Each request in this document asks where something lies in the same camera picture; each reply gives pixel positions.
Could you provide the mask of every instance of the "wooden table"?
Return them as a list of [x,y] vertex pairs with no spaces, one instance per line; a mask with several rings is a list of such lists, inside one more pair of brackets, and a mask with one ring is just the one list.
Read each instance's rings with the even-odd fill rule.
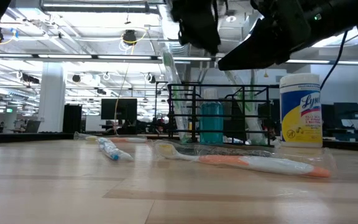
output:
[[358,223],[358,152],[321,180],[156,157],[85,141],[0,144],[0,223]]

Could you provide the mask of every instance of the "ceiling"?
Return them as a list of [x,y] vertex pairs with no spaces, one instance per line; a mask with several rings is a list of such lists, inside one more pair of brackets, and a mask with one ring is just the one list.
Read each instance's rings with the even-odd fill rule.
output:
[[[0,27],[4,39],[0,44],[0,53],[10,54],[95,54],[95,55],[160,55],[164,47],[169,47],[176,54],[187,56],[205,55],[204,51],[194,47],[181,47],[175,37],[178,26],[170,21],[161,1],[149,1],[150,13],[141,13],[135,6],[142,7],[143,1],[59,1],[45,0],[44,7],[39,1],[17,0],[1,19]],[[131,9],[117,6],[130,6]],[[247,16],[254,13],[249,1],[229,1],[229,8],[234,10],[234,21],[222,16],[219,21],[219,35],[222,44],[219,51],[228,53],[245,39],[244,24]],[[129,47],[122,42],[125,30],[135,30],[135,46]],[[351,45],[358,45],[354,40]],[[302,50],[293,55],[296,59],[334,60],[337,55],[337,43],[331,42],[330,48]],[[358,47],[345,47],[343,59],[358,60]],[[0,85],[26,86],[20,80],[21,75],[28,74],[42,82],[41,61],[4,60],[0,58]],[[125,63],[125,62],[64,62],[67,72],[67,103],[83,104],[86,114],[97,114],[100,97],[116,97],[118,90],[107,90],[106,95],[97,94],[96,90],[84,90],[77,87],[99,86],[120,88],[124,84],[122,97],[136,97],[145,103],[144,113],[154,113],[151,104],[155,84],[150,83],[148,74],[157,81],[164,80],[165,68],[158,63]],[[177,65],[179,75],[184,78],[186,69],[191,65]],[[280,65],[272,68],[293,72],[299,65]],[[81,76],[81,82],[74,82],[73,76]],[[12,98],[32,103],[30,110],[20,110],[31,115],[37,112],[39,87],[35,88],[0,88],[1,104],[10,105]],[[159,101],[166,100],[168,93],[163,91]],[[149,98],[150,103],[143,102]],[[157,105],[157,111],[166,113],[166,103]]]

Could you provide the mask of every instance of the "plastic wrapper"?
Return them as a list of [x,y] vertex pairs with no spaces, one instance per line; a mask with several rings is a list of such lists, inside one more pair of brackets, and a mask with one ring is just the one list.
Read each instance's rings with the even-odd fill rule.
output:
[[[163,64],[165,66],[166,73],[164,75],[165,81],[168,82],[168,84],[181,84],[180,77],[178,75],[175,61],[173,60],[172,54],[169,52],[169,50],[164,47],[162,49],[162,59]],[[180,86],[173,86],[172,87],[172,98],[173,99],[185,99],[185,92],[184,91],[175,91],[175,90],[181,90],[183,87]],[[174,101],[173,102],[173,112],[175,114],[186,114],[186,103],[184,101]],[[178,129],[181,130],[188,130],[188,120],[186,117],[175,117]],[[179,138],[182,142],[187,142],[190,137],[188,136],[188,133],[179,132]]]
[[[74,140],[97,141],[99,137],[75,132]],[[146,143],[147,138],[141,136],[105,136],[113,143]]]
[[262,146],[243,146],[239,149],[235,146],[181,145],[163,140],[149,141],[149,144],[156,154],[167,159],[308,177],[328,178],[336,173],[335,160],[329,149],[274,149]]
[[102,151],[107,157],[114,161],[133,161],[134,158],[128,153],[119,150],[117,146],[112,143],[109,139],[106,138],[98,138],[99,149]]
[[[250,79],[248,83],[244,83],[240,77],[233,74],[230,71],[225,71],[224,74],[226,75],[227,79],[229,80],[230,84],[233,85],[255,85],[256,84],[256,75],[255,71],[251,70]],[[232,88],[233,93],[236,93],[239,89],[238,88]],[[247,90],[254,90],[254,87],[248,87]],[[254,100],[255,94],[257,91],[248,91],[244,95],[245,100]],[[236,94],[237,100],[242,100],[242,92],[238,92]],[[240,107],[240,110],[243,109],[243,104],[241,102],[238,102],[238,105]],[[245,114],[246,115],[258,115],[258,109],[257,109],[257,103],[253,102],[247,102],[244,105],[244,108],[246,109]],[[249,131],[263,131],[262,126],[259,123],[258,118],[246,118],[246,123],[249,128]],[[256,145],[266,145],[267,140],[264,134],[262,133],[250,133],[249,134],[249,141],[251,144]]]
[[244,143],[243,140],[236,139],[236,138],[230,138],[230,137],[227,137],[227,136],[223,136],[223,142],[225,142],[225,143],[239,143],[239,144]]
[[74,140],[87,140],[87,141],[96,141],[98,139],[97,136],[93,136],[90,134],[81,134],[76,131],[74,133]]

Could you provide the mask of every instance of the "black wire rack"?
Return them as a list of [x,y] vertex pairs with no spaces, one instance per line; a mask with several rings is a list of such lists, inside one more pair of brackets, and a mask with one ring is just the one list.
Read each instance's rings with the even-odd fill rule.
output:
[[[238,90],[230,95],[226,95],[224,98],[218,98],[218,99],[204,99],[202,97],[202,88],[238,88]],[[270,112],[270,100],[269,100],[269,89],[270,88],[277,88],[276,85],[209,85],[209,84],[200,84],[200,83],[184,83],[184,84],[168,84],[168,104],[169,104],[169,123],[168,123],[168,137],[173,139],[175,133],[191,133],[191,141],[192,142],[198,142],[198,138],[196,134],[201,133],[224,133],[228,137],[231,138],[231,142],[226,142],[226,144],[240,144],[245,145],[247,140],[247,134],[250,133],[262,133],[266,134],[268,136],[267,138],[267,146],[271,146],[270,144],[270,138],[269,138],[269,132],[271,130],[271,127],[267,126],[266,131],[249,131],[245,128],[242,130],[235,130],[235,129],[224,129],[221,131],[218,130],[200,130],[197,129],[196,123],[198,122],[198,118],[201,117],[222,117],[222,118],[230,118],[230,120],[236,120],[238,122],[242,121],[243,124],[246,123],[246,118],[260,118],[260,119],[271,119],[272,115]],[[246,93],[247,92],[256,92],[256,96],[260,95],[261,93],[266,93],[266,98],[263,98],[263,100],[246,100]],[[186,104],[189,104],[188,102],[191,102],[191,106],[186,106],[186,108],[190,110],[189,113],[184,114],[175,114],[174,107],[176,101],[184,101]],[[242,105],[241,113],[240,114],[223,114],[223,115],[205,115],[198,113],[199,105],[203,102],[231,102],[232,105],[238,104]],[[246,103],[266,103],[268,105],[268,115],[250,115],[246,114]],[[191,121],[192,125],[191,128],[188,130],[184,129],[177,129],[175,128],[174,122],[176,117],[186,117],[185,121]],[[243,136],[242,143],[235,143],[234,140],[234,134],[239,134]]]

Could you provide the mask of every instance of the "computer monitor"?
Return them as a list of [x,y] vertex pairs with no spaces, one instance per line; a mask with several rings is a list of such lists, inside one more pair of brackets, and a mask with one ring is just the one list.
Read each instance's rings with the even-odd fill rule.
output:
[[323,129],[340,128],[340,119],[335,118],[334,105],[321,105],[321,116],[323,117]]
[[25,129],[26,133],[38,133],[41,121],[28,121]]
[[358,119],[358,103],[334,103],[335,115],[339,119]]
[[[101,119],[114,119],[117,99],[102,99]],[[117,117],[120,120],[136,120],[137,99],[118,99]]]
[[272,120],[275,122],[280,122],[280,100],[274,99],[270,104],[270,113],[269,105],[264,103],[258,106],[258,115],[260,116],[271,116]]

